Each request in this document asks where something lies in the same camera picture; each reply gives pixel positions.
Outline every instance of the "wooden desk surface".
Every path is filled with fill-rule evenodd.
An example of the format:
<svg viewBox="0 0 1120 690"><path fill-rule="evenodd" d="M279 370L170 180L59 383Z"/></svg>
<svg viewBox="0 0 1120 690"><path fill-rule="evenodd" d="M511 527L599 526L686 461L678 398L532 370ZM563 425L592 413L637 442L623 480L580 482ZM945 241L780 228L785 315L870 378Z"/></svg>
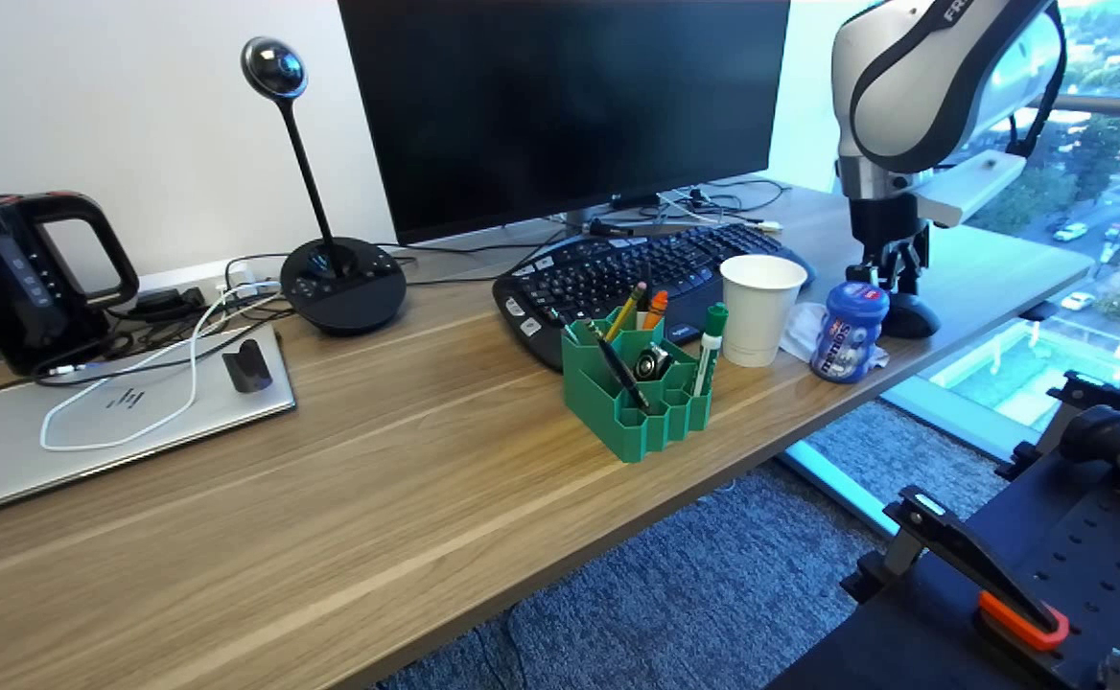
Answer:
<svg viewBox="0 0 1120 690"><path fill-rule="evenodd" d="M770 208L821 266L815 298L860 256L840 208ZM791 357L720 364L709 427L646 462L563 410L482 284L412 291L403 321L356 342L279 321L294 413L0 509L0 684L371 682L1081 266L940 228L932 342L890 342L857 385Z"/></svg>

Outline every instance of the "black monitor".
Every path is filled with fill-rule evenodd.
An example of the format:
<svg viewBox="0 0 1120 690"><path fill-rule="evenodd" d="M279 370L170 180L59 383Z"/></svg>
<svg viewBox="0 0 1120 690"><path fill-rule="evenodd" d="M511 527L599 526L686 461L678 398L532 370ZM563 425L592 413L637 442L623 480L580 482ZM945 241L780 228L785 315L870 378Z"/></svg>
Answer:
<svg viewBox="0 0 1120 690"><path fill-rule="evenodd" d="M761 171L785 0L343 0L403 243Z"/></svg>

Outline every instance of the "green desk organizer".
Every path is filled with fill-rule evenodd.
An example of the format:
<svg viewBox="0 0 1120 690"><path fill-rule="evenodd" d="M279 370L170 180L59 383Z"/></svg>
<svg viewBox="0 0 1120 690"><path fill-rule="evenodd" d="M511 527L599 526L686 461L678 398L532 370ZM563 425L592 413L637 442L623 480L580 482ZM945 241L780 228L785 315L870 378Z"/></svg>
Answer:
<svg viewBox="0 0 1120 690"><path fill-rule="evenodd" d="M573 321L563 329L563 403L567 410L592 425L601 443L637 462L649 452L659 452L686 434L705 427L715 407L715 375L705 378L702 393L691 393L697 361L682 347L659 342L655 329L623 329L612 347L632 366L649 344L665 344L672 364L659 378L642 378L646 398L652 410L642 410L631 390L612 370L599 332L592 321Z"/></svg>

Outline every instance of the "white cup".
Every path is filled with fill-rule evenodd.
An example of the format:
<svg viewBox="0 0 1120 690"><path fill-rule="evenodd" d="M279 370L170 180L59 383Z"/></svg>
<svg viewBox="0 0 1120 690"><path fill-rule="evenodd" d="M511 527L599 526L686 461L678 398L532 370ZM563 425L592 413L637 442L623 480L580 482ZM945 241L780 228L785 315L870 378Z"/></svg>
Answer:
<svg viewBox="0 0 1120 690"><path fill-rule="evenodd" d="M801 279L801 264L770 254L742 254L720 261L720 298L729 309L720 332L725 361L742 366L774 364Z"/></svg>

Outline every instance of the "keyboard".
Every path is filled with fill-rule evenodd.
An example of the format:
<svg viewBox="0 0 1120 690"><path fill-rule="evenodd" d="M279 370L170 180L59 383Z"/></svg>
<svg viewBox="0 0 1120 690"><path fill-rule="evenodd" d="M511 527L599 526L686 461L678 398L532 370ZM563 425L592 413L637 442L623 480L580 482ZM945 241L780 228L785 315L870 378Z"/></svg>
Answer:
<svg viewBox="0 0 1120 690"><path fill-rule="evenodd" d="M667 286L665 335L674 344L697 342L705 309L720 304L716 264L738 254L774 254L807 264L780 238L743 223L691 224L649 238L580 233L545 243L490 284L496 305L518 344L545 366L559 370L559 332L567 321L601 319L623 305L637 284Z"/></svg>

